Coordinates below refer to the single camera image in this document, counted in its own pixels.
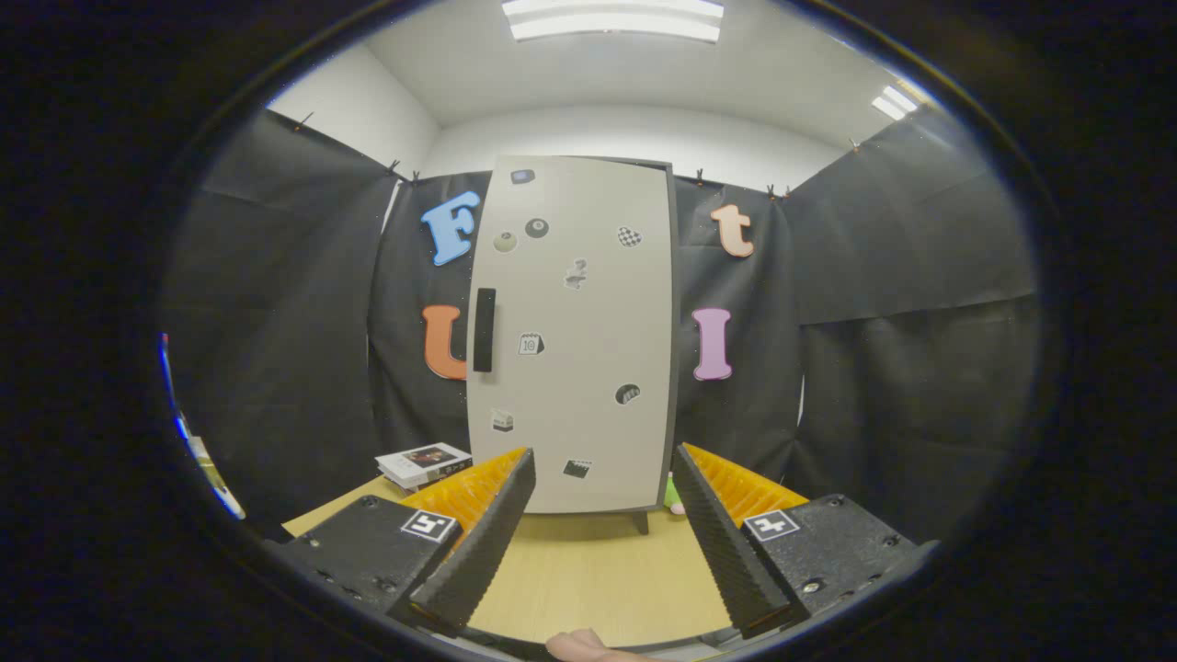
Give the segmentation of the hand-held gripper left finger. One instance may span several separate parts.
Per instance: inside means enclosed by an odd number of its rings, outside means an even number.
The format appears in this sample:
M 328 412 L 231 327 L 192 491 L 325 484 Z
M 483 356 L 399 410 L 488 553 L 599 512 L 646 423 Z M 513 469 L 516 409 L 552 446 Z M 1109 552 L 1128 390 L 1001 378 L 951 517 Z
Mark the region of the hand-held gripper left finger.
M 454 636 L 483 603 L 534 486 L 534 454 L 517 448 L 405 499 L 360 496 L 270 551 L 350 605 Z

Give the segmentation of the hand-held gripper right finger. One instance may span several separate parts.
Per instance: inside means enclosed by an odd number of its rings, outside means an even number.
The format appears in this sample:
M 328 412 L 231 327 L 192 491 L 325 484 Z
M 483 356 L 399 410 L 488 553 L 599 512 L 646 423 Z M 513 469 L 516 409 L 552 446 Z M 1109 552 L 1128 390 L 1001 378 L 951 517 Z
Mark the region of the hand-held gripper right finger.
M 691 444 L 672 479 L 731 625 L 744 638 L 844 611 L 924 565 L 916 543 L 843 494 L 805 498 Z

